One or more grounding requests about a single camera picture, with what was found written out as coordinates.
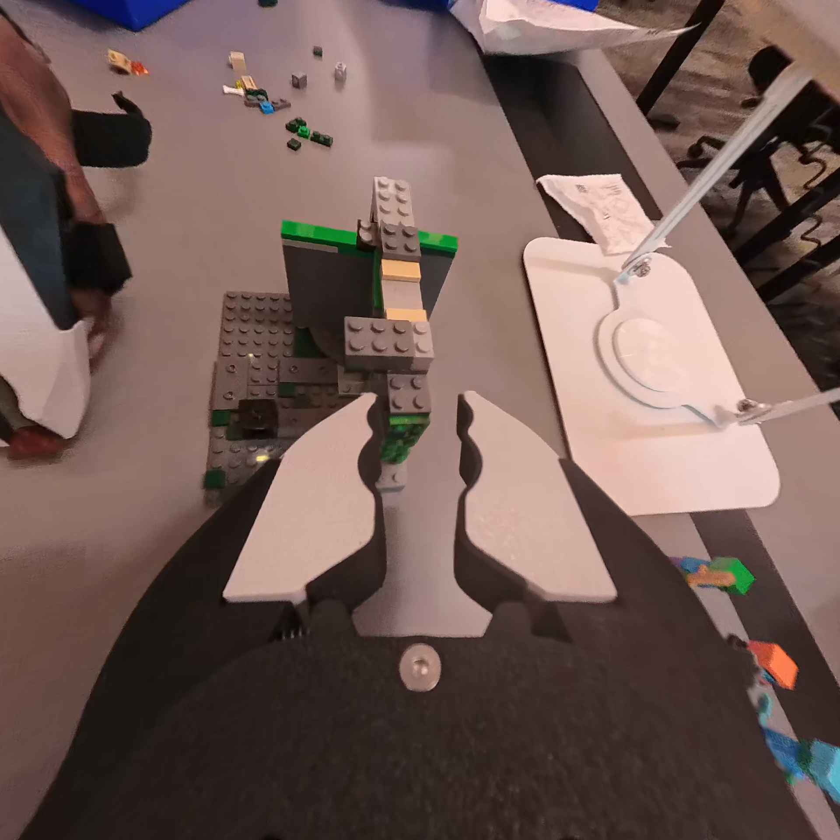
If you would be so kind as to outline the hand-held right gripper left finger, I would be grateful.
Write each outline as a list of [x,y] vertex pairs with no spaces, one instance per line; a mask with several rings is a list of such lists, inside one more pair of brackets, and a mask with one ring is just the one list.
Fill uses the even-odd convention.
[[290,446],[225,585],[226,602],[301,604],[309,584],[371,540],[375,496],[359,461],[375,405],[375,394],[362,394]]

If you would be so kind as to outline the person's left hand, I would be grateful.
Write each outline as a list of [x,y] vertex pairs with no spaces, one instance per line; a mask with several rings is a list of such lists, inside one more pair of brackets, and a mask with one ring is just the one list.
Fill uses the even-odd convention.
[[[2,17],[1,100],[14,126],[40,149],[63,176],[69,225],[106,223],[106,217],[79,163],[71,129],[71,104],[48,61]],[[95,365],[109,338],[112,294],[91,281],[79,287],[62,271],[61,283],[75,318],[87,325],[88,357]]]

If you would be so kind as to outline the cyan armoured toy minifigure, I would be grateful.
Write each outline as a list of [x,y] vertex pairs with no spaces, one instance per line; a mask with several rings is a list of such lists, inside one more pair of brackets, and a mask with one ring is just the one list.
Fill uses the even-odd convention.
[[797,739],[769,727],[773,698],[760,690],[755,701],[763,739],[788,785],[808,779],[834,803],[839,803],[839,748],[820,741]]

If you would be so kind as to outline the green-headed toy minifigure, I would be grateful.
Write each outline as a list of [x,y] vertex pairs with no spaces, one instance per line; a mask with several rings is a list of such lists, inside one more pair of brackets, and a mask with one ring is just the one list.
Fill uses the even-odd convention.
[[755,582],[754,575],[737,558],[716,557],[703,560],[690,556],[671,556],[668,559],[692,588],[715,589],[730,595],[746,595]]

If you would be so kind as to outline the black office chair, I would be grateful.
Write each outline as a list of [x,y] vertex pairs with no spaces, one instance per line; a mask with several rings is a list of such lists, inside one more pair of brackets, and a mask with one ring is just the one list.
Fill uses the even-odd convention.
[[812,73],[773,47],[754,57],[749,72],[759,92],[750,116],[726,141],[700,136],[677,164],[680,170],[697,171],[688,199],[700,201],[730,171],[736,173],[732,183],[743,185],[743,198],[770,182],[775,184],[776,195],[782,195],[770,157],[782,141],[803,132],[805,91],[813,85]]

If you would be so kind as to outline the grey green toy brick model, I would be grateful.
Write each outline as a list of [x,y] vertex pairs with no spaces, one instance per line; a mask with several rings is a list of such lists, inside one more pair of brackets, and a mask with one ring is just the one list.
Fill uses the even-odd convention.
[[398,490],[431,422],[429,318],[457,237],[420,230],[410,185],[380,175],[355,230],[285,220],[280,238],[287,291],[224,296],[205,499],[220,502],[367,392],[385,400],[378,487]]

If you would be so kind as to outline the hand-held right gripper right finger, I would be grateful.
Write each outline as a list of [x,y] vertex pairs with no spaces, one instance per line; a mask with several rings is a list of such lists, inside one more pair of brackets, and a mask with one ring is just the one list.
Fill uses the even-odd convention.
[[476,391],[458,397],[457,432],[464,549],[542,601],[614,602],[616,585],[559,455]]

